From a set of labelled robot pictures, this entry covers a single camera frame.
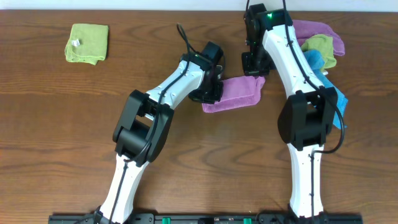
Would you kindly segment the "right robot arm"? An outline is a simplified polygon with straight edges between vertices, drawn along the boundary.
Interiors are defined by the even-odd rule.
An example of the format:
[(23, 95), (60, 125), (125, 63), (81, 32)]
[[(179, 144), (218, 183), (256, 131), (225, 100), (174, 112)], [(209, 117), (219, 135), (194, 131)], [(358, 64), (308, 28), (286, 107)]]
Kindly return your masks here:
[(286, 223), (327, 223), (320, 198), (320, 161), (337, 109), (337, 92), (314, 74), (295, 37), (286, 8), (268, 11), (263, 4), (247, 5), (246, 44), (242, 54), (246, 76), (277, 70), (287, 100), (277, 120), (292, 163), (290, 216)]

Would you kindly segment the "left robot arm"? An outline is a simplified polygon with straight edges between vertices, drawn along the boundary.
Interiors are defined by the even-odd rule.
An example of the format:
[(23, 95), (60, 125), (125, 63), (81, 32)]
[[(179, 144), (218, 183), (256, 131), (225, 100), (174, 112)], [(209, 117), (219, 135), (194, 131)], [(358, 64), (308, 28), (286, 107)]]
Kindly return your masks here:
[(106, 200), (94, 212), (94, 223), (128, 220), (145, 168), (163, 149), (175, 108), (184, 98), (208, 104), (220, 101), (222, 56), (221, 47), (208, 42), (201, 52), (183, 54), (177, 69), (160, 85), (128, 96), (113, 133), (116, 170)]

